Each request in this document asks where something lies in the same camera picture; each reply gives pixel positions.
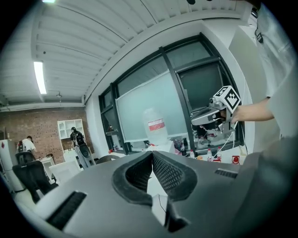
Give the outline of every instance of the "brick wall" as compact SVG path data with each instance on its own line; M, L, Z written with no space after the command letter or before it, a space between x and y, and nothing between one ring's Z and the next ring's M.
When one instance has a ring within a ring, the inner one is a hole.
M58 134L57 121L82 119L87 145L91 152L94 149L91 143L87 125L86 111L82 107L47 108L18 112L0 112L0 127L6 128L10 139L15 143L32 136L38 150L35 157L43 158L53 154L55 163L63 162L63 151ZM62 140L64 149L71 147L70 139Z

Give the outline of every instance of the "gray pants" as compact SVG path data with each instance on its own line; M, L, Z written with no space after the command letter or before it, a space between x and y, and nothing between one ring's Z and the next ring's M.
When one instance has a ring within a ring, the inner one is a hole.
M91 164L90 164L89 160L86 159L86 158L82 155L82 153L81 153L79 147L78 147L78 146L75 146L75 147L74 147L74 150L75 150L76 154L78 155L78 157L79 157L79 161L80 161L81 165L83 166L83 168L84 168L84 169L87 169L88 167L90 167Z

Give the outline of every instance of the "person in black clothing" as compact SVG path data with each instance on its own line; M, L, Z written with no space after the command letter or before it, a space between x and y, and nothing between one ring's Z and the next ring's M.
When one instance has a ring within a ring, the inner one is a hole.
M80 145L86 144L85 138L81 132L77 131L77 129L75 127L71 128L71 132L72 133L70 134L70 139L72 141L73 149L75 150L76 154L78 155L80 163L83 166L83 168L87 169L88 167L91 166L91 164L90 164L89 160L86 159L82 155L82 153L79 149Z

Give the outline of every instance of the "large plastic water jug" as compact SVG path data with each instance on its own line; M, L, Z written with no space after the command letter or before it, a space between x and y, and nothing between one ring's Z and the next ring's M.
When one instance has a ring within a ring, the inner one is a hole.
M148 140L151 144L161 145L168 141L168 132L162 115L154 108L146 109L143 121Z

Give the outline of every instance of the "black window frame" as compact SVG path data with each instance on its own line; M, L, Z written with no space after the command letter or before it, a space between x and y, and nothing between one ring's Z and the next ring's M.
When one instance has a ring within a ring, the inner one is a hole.
M200 60L195 60L193 62L179 66L177 68L173 68L173 66L171 65L170 60L167 56L167 52L172 51L175 48L179 48L179 47L182 47L182 46L185 46L185 45L197 42L197 41L199 41L204 46L204 48L207 50L207 52L209 53L210 56L207 58L200 59ZM199 66L204 66L206 64L217 63L219 71L220 71L220 77L221 77L222 84L223 84L223 79L222 79L222 71L221 70L223 70L223 72L225 73L225 76L228 79L229 85L231 85L235 89L235 91L238 93L238 95L239 95L239 91L238 91L236 83L233 79L233 76L230 72L230 69L226 65L222 56L220 55L218 50L214 47L214 45L212 45L212 43L202 33L199 33L196 36L191 36L191 37L179 40L179 41L174 42L170 45L160 47L157 51L148 55L147 57L145 57L144 59L139 61L137 64L135 64L131 68L129 68L127 71L125 71L119 78L117 78L113 83L111 83L110 86L99 96L99 104L100 104L103 126L104 126L104 120L106 120L105 117L103 116L104 113L109 110L113 110L115 113L115 119L116 119L116 123L117 123L117 127L118 127L118 130L115 130L113 132L106 132L105 131L106 129L104 128L105 136L106 136L106 140L107 140L109 149L113 149L113 141L112 141L111 135L117 134L121 141L120 144L123 148L124 153L126 155L136 153L136 152L132 151L131 145L129 142L127 142L127 143L124 142L122 131L120 129L121 127L120 127L118 112L117 112L116 103L115 103L115 100L119 97L118 84L121 81L125 80L133 72L140 69L145 64L147 64L147 63L155 60L157 57L161 57L161 56L164 58L165 63L169 69L169 72L171 73L172 79L174 81L174 84L175 84L175 87L176 87L176 90L178 93L178 97L180 99L180 103L182 106L183 115L184 115L184 119L185 119L185 123L186 123L186 127L187 127L187 132L188 132L188 136L190 139L190 149L192 149L193 151L197 151L198 155L206 154L208 148L211 149L212 153L216 152L217 147L218 147L217 145L209 146L209 147L206 147L206 148L203 148L200 150L198 150L198 149L196 150L196 148L195 148L192 127L191 127L190 105L188 105L188 101L185 98L184 91L182 90L183 86L182 86L181 80L179 78L179 73L181 73L183 71L187 71L192 68L199 67ZM112 104L107 107L104 107L105 106L104 95L106 95L109 92L112 93ZM233 142L226 143L223 150L231 149L233 146L236 147L238 145L244 145L244 137L243 137L243 135L245 135L244 132L245 132L244 131L244 122L239 122L236 127L236 132L235 132L235 143L234 144L233 144Z

